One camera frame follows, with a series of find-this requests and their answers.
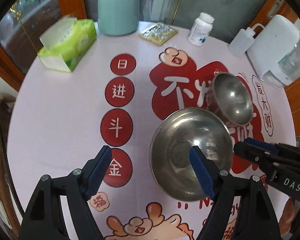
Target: bowl rim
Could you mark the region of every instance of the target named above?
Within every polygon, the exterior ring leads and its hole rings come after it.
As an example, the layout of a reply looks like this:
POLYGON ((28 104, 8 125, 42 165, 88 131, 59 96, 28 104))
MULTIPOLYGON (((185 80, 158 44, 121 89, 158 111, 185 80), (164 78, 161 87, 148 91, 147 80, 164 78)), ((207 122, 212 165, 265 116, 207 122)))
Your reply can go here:
POLYGON ((233 75, 232 73, 229 73, 229 72, 220 72, 220 73, 218 73, 217 75, 215 75, 215 77, 212 80, 211 91, 213 93, 213 97, 214 97, 214 99, 215 99, 218 107, 220 108, 222 114, 224 115, 224 117, 226 117, 226 119, 229 120, 229 122, 231 122, 232 124, 235 124, 236 126, 242 127, 242 126, 245 126, 245 125, 249 124, 252 121, 252 118, 253 118, 253 101, 252 101, 252 97, 250 96, 250 93, 249 93, 248 89, 246 88, 246 86, 243 84, 243 82, 239 78, 237 78, 235 75, 233 75), (251 108, 251 117, 250 117, 249 121, 246 122, 245 124, 238 124, 236 121, 234 121, 231 118, 229 118, 228 115, 225 114, 225 111, 223 110, 223 108, 219 104, 218 97, 216 95, 215 83, 216 83, 217 77, 220 76, 220 75, 222 75, 222 74, 226 74, 226 75, 229 75, 229 76, 232 76, 232 77, 236 78, 236 80, 244 87, 244 89, 246 90, 247 94, 249 95, 249 101, 250 101, 250 103, 252 105, 252 108, 251 108))
POLYGON ((202 110, 202 111, 204 111, 204 112, 208 112, 208 113, 211 114, 213 117, 216 117, 216 118, 220 121, 220 123, 223 125, 223 127, 226 129, 226 132, 227 132, 228 135, 229 135, 229 139, 230 139, 230 142, 231 142, 231 145, 232 145, 231 135, 230 135, 230 132, 229 132, 228 127, 225 125, 225 123, 224 123, 224 122, 223 122, 223 121, 222 121, 215 113, 210 112, 209 110, 203 109, 203 108, 201 108, 201 107, 195 107, 195 106, 192 106, 192 107, 186 107, 186 108, 184 108, 184 109, 177 110, 177 111, 173 112, 172 114, 168 115, 168 116, 162 121, 162 123, 159 125, 159 127, 155 130, 154 135, 152 136, 152 139, 151 139, 151 143, 150 143, 149 165, 150 165, 150 170, 151 170, 152 177, 154 178, 154 180, 155 180, 155 182, 157 183, 157 185, 159 186, 159 188, 160 188, 165 194, 167 194, 168 196, 170 196, 170 197, 172 197, 173 199, 178 200, 178 201, 196 202, 196 201, 198 201, 198 200, 200 200, 200 199, 197 199, 197 200, 178 199, 178 198, 176 198, 175 196, 171 195, 169 192, 167 192, 167 191, 159 184, 159 182, 157 181, 157 178, 156 178, 156 176, 155 176, 155 174, 154 174, 154 170, 153 170, 153 168, 152 168, 152 161, 151 161, 152 148, 153 148, 154 140, 155 140, 156 136, 158 135, 160 129, 162 128, 162 126, 163 126, 164 123, 166 122, 166 120, 167 120, 169 117, 171 117, 172 115, 174 115, 174 114, 176 114, 176 113, 178 113, 178 112, 184 111, 185 109, 190 109, 190 108, 200 109, 200 110, 202 110))

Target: large metal bowl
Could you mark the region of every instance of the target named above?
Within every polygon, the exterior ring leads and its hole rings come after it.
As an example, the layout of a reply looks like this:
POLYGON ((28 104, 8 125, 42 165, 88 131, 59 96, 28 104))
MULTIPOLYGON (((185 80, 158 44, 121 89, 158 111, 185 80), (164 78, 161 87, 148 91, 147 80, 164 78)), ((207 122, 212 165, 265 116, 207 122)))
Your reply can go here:
POLYGON ((170 116, 157 129, 151 142, 150 164, 159 186, 182 201, 205 198, 189 161, 189 151, 197 145, 219 169, 229 171, 232 142, 224 123, 202 108, 186 108, 170 116))
POLYGON ((236 76, 222 72, 217 74, 207 93, 208 108, 227 127, 249 124, 253 115, 251 96, 236 76))

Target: blue gripper pad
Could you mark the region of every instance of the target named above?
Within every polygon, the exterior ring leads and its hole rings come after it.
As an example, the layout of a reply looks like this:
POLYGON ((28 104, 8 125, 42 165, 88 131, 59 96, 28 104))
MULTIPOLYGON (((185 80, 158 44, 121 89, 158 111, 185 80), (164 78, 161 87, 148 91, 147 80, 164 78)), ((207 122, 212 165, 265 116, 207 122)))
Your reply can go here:
POLYGON ((259 148, 265 150, 266 152, 270 152, 271 154, 274 154, 274 155, 278 155, 278 153, 279 153, 279 150, 275 147, 274 144, 271 144, 271 143, 260 142, 258 140, 252 139, 250 137, 246 138, 244 140, 244 143, 259 147, 259 148))
POLYGON ((86 201, 98 192, 111 160, 111 148, 104 145, 97 156, 83 167, 82 183, 85 188, 83 196, 86 201))
POLYGON ((197 179, 200 183, 200 186, 203 190, 203 192, 209 196, 212 200, 214 200, 216 196, 216 192, 214 191, 214 181, 208 172, 206 166, 204 165, 203 161, 199 157, 199 155, 203 155, 202 151, 195 147, 192 147, 189 152, 189 159, 191 166, 194 170, 194 173, 197 176, 197 179))

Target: tissue box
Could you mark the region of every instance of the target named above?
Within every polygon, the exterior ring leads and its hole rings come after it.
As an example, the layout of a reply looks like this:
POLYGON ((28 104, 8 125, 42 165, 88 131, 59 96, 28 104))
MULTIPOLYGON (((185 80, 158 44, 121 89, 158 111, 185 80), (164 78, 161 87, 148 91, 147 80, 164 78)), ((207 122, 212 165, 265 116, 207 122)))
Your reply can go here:
POLYGON ((64 17, 40 36, 38 57, 48 69, 72 72, 96 37, 93 20, 64 17))

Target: white appliance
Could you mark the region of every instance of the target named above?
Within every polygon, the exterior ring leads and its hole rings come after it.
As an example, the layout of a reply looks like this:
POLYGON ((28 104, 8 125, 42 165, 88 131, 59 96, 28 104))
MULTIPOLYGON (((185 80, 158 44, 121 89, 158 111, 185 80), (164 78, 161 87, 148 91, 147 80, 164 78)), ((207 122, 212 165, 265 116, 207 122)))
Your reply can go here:
POLYGON ((275 88, 300 77, 300 32, 281 15, 275 15, 247 51, 260 80, 275 88))

